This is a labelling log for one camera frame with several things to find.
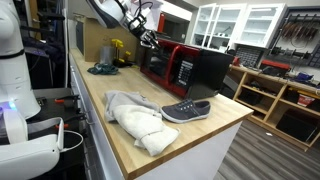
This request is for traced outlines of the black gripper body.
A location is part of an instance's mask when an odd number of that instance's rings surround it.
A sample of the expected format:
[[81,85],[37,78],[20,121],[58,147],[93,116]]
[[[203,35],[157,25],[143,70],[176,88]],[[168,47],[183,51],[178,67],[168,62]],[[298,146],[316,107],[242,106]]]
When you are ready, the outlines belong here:
[[146,29],[146,18],[142,15],[136,17],[126,15],[127,28],[136,38],[140,40],[140,45],[150,49],[159,49],[157,35],[154,30]]

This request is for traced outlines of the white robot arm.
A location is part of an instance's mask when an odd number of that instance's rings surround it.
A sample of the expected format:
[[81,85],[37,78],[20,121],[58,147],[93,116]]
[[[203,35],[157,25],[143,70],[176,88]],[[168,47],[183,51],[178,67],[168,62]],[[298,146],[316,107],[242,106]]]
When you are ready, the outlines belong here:
[[131,0],[85,1],[103,27],[113,29],[122,26],[140,40],[141,46],[156,50],[160,48],[155,31],[145,27],[147,17],[143,14],[141,0],[138,0],[136,13],[131,13]]

